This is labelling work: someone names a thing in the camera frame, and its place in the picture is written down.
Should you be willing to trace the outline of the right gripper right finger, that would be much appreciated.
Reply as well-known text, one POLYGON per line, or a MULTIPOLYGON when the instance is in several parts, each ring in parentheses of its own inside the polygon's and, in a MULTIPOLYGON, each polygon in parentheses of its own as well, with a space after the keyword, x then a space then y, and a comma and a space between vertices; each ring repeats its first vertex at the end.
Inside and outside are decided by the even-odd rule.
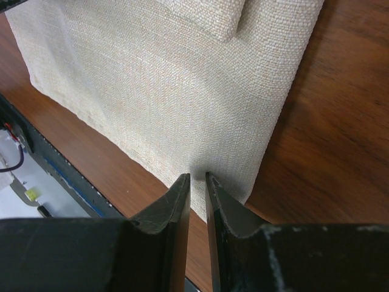
POLYGON ((385 224, 271 224, 207 173, 215 291, 387 291, 385 224))

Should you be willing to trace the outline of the beige cloth napkin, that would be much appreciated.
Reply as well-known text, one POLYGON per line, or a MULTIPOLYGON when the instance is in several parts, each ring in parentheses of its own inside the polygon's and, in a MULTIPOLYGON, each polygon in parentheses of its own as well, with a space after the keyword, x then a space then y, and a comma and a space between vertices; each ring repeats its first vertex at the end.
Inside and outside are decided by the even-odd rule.
POLYGON ((31 84, 166 186, 235 199, 261 161, 321 1, 27 1, 6 18, 31 84))

